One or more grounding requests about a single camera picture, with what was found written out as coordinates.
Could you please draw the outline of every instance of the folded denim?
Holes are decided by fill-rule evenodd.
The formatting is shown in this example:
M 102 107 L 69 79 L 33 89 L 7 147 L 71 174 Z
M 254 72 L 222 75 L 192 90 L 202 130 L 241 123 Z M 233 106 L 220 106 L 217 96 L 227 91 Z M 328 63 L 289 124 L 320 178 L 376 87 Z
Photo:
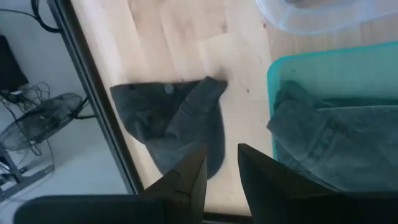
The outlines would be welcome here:
M 224 126 L 218 104 L 227 82 L 140 83 L 111 88 L 127 132 L 146 145 L 162 174 L 190 152 L 207 146 L 208 178 L 224 159 Z
M 286 82 L 274 106 L 281 163 L 337 191 L 398 190 L 398 100 L 321 100 Z

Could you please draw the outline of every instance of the wooden floor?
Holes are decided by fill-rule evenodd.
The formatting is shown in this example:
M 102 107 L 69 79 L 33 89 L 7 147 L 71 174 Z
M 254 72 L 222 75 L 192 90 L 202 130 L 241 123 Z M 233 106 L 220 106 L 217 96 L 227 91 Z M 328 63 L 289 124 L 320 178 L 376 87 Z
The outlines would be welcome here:
M 220 99 L 226 157 L 208 181 L 207 212 L 249 215 L 237 144 L 271 155 L 266 74 L 282 55 L 398 40 L 389 16 L 323 35 L 277 30 L 252 0 L 72 0 L 106 88 L 121 83 L 228 81 Z M 144 187 L 160 178 L 146 148 L 123 130 Z

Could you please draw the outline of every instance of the floor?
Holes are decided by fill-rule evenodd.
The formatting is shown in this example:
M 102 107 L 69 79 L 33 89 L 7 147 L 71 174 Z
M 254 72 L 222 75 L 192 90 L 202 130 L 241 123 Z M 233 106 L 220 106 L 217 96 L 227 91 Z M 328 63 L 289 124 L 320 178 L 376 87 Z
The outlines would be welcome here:
M 0 8 L 30 12 L 29 0 L 2 0 Z M 46 1 L 40 13 L 47 24 L 55 27 Z M 60 34 L 43 30 L 32 18 L 11 12 L 0 12 L 0 34 L 5 35 L 22 71 L 31 84 L 47 82 L 51 95 L 72 92 L 82 97 L 85 92 L 73 67 Z M 92 113 L 90 107 L 83 111 Z M 0 106 L 0 129 L 13 121 Z M 61 194 L 126 194 L 126 188 L 100 130 L 97 120 L 75 120 L 49 139 L 53 150 L 55 172 L 28 189 L 0 203 L 0 224 L 12 223 L 18 206 L 34 197 Z M 51 164 L 49 148 L 40 146 L 43 156 L 29 153 L 22 161 L 35 171 Z M 23 159 L 24 154 L 13 154 Z

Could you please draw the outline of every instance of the power cord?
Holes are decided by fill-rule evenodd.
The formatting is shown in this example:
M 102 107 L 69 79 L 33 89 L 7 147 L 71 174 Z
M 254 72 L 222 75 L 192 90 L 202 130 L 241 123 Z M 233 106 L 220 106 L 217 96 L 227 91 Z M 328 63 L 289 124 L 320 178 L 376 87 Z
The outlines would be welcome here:
M 60 29 L 48 26 L 41 18 L 40 13 L 39 13 L 39 0 L 30 0 L 30 6 L 32 8 L 33 15 L 29 14 L 27 12 L 22 12 L 22 11 L 13 10 L 13 9 L 0 9 L 0 11 L 13 12 L 13 13 L 18 13 L 21 15 L 29 16 L 29 17 L 33 18 L 34 20 L 36 20 L 40 24 L 40 26 L 43 29 L 45 29 L 46 31 L 53 33 L 53 34 L 57 34 L 60 32 Z

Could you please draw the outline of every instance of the cable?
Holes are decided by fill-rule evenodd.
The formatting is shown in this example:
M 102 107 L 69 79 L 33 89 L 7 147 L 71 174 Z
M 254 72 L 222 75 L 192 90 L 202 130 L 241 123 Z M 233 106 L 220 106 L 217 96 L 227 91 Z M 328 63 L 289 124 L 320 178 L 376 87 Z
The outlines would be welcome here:
M 53 33 L 53 34 L 60 33 L 60 29 L 50 27 L 46 23 L 44 23 L 42 17 L 40 16 L 40 13 L 39 13 L 39 0 L 30 0 L 30 6 L 32 8 L 33 15 L 29 14 L 27 12 L 22 12 L 22 11 L 13 10 L 13 9 L 0 9 L 0 11 L 13 12 L 13 13 L 18 13 L 21 15 L 29 16 L 29 17 L 33 18 L 34 20 L 36 20 L 40 24 L 40 26 L 43 29 L 45 29 L 46 31 Z
M 26 16 L 30 16 L 31 18 L 33 18 L 34 20 L 37 21 L 37 18 L 35 16 L 33 16 L 32 14 L 29 14 L 27 12 L 22 12 L 22 11 L 17 11 L 17 10 L 12 10 L 12 9 L 0 9 L 0 11 L 2 12 L 13 12 L 13 13 L 18 13 L 18 14 L 23 14 Z
M 37 22 L 39 22 L 40 26 L 43 27 L 46 31 L 49 31 L 53 34 L 59 33 L 60 30 L 58 28 L 53 28 L 45 24 L 40 17 L 39 14 L 39 0 L 30 0 L 30 5 L 32 6 L 33 15 L 36 17 Z

